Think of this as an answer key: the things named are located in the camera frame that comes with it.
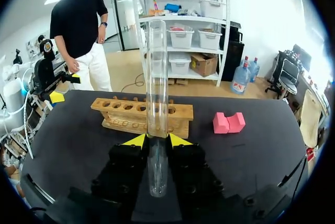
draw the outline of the clear test tube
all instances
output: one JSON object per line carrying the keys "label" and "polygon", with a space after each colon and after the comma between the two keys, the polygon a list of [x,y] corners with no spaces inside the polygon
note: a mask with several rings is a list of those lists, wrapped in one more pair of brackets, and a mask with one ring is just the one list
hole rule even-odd
{"label": "clear test tube", "polygon": [[147,134],[150,139],[148,157],[149,188],[153,197],[166,194],[168,157],[165,141],[168,136],[168,52],[166,24],[152,20],[148,28],[147,54]]}

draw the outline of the black t-shirt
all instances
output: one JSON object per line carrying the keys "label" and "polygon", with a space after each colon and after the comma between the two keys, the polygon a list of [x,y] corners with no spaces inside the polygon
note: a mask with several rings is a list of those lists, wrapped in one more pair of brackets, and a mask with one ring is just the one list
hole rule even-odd
{"label": "black t-shirt", "polygon": [[52,47],[53,47],[53,44],[50,39],[45,39],[41,41],[40,52],[41,53],[44,52],[44,58],[49,59],[51,61],[55,59]]}
{"label": "black t-shirt", "polygon": [[73,58],[89,53],[98,38],[97,13],[108,13],[104,0],[61,0],[51,14],[50,38],[63,36]]}

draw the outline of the glass door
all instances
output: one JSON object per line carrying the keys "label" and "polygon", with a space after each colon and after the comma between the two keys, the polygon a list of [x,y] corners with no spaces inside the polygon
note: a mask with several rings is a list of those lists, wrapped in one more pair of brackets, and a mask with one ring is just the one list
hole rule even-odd
{"label": "glass door", "polygon": [[[115,0],[117,7],[117,18],[119,22],[121,44],[123,50],[138,49],[136,37],[136,22],[132,0]],[[141,13],[143,8],[137,0],[138,12]]]}
{"label": "glass door", "polygon": [[106,28],[106,38],[104,43],[105,53],[117,52],[122,50],[122,45],[118,37],[119,28],[115,21],[115,8],[113,6],[113,0],[104,0],[104,3],[108,9],[108,26]]}

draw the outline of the wooden test tube rack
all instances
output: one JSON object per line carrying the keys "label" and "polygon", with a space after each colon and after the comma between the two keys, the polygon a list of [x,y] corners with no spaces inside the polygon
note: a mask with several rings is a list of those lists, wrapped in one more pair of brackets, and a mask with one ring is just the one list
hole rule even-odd
{"label": "wooden test tube rack", "polygon": [[[118,131],[137,134],[147,132],[147,103],[139,102],[135,97],[133,101],[97,98],[91,109],[98,110],[104,117],[102,126]],[[169,103],[169,133],[187,139],[189,121],[193,121],[193,105],[178,105],[172,100]]]}

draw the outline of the white pants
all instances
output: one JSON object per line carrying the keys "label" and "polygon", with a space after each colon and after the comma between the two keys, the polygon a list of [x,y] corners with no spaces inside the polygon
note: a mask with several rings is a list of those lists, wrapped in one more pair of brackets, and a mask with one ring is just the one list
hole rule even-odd
{"label": "white pants", "polygon": [[89,53],[76,58],[76,60],[79,64],[77,74],[80,77],[81,83],[73,84],[75,89],[93,91],[90,79],[91,75],[99,91],[112,92],[105,51],[102,44],[94,43]]}

